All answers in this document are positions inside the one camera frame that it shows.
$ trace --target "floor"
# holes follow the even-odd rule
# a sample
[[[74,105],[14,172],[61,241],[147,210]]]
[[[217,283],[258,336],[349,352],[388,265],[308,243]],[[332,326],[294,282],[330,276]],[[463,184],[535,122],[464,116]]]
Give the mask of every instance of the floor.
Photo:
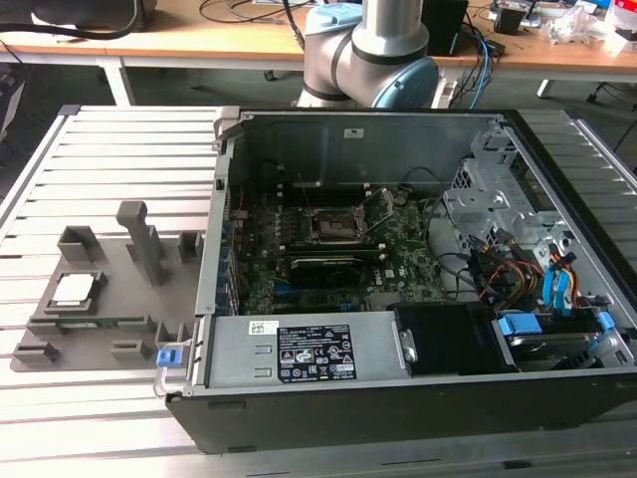
[[[8,128],[8,142],[0,144],[0,199],[22,167],[62,105],[112,105],[110,90],[97,67],[53,65],[27,66],[27,87],[18,113]],[[262,72],[207,70],[129,69],[128,75],[138,105],[286,107],[302,87],[301,73],[275,72],[278,78],[266,82]],[[192,87],[200,84],[201,88]],[[637,119],[631,111],[637,103],[637,87],[612,85],[601,91],[595,105],[586,102],[596,84],[557,82],[551,98],[535,95],[538,81],[499,80],[486,89],[479,108],[561,109],[578,112],[598,134],[614,146],[624,130]],[[459,108],[467,108],[464,98]],[[626,138],[620,157],[637,166],[637,129]]]

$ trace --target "wooden desk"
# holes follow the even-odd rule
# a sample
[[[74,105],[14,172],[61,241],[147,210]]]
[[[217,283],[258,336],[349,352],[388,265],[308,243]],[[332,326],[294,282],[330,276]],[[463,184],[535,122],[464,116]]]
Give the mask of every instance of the wooden desk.
[[[105,69],[115,102],[133,104],[125,67],[230,68],[250,70],[302,70],[303,52],[287,24],[220,24],[199,14],[201,0],[158,0],[157,11],[142,33],[110,42],[57,44],[51,37],[26,33],[3,34],[2,40],[25,63],[97,65]],[[475,25],[487,36],[507,47],[495,74],[507,78],[539,80],[587,80],[637,82],[637,54],[611,57],[601,42],[592,46],[568,44],[552,46],[539,30],[526,29],[517,36],[493,33],[493,23],[483,19],[487,12],[476,14],[476,7],[488,0],[471,0],[469,10]],[[243,5],[245,15],[256,16],[276,7]],[[295,11],[304,29],[308,9]],[[233,20],[224,5],[206,9],[210,16]],[[436,106],[448,104],[450,92],[468,68],[476,62],[476,52],[469,43],[461,44],[456,57],[436,58],[441,69],[441,85]],[[15,61],[0,49],[0,61]]]

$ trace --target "green circuit board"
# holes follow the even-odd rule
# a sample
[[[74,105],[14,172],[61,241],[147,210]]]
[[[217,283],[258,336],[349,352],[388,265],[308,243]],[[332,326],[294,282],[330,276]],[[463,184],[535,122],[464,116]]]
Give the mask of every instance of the green circuit board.
[[[357,268],[359,278],[347,287],[299,287],[290,277],[291,259],[287,247],[312,232],[309,214],[302,207],[286,207],[266,199],[253,206],[250,217],[239,228],[237,261],[240,271],[240,313],[242,315],[298,314],[321,312],[383,311],[401,302],[445,299],[435,259],[424,243],[422,212],[416,199],[402,191],[389,190],[392,214],[386,218],[387,204],[373,198],[364,207],[368,228],[361,245],[370,248],[368,263]],[[342,217],[343,207],[325,208],[324,214]],[[325,221],[317,221],[325,226]],[[346,250],[338,244],[334,257]]]

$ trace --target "motherboard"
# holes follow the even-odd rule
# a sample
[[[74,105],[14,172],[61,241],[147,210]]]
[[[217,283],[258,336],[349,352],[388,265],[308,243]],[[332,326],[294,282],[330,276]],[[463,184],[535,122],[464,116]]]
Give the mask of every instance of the motherboard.
[[[263,194],[234,211],[241,315],[384,311],[443,300],[408,189]]]

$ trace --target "power supply label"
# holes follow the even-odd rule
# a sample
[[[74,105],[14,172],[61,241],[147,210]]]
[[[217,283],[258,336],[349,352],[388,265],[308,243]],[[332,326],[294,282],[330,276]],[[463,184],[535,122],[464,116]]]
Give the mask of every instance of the power supply label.
[[[283,383],[356,378],[349,326],[279,327],[277,336]]]

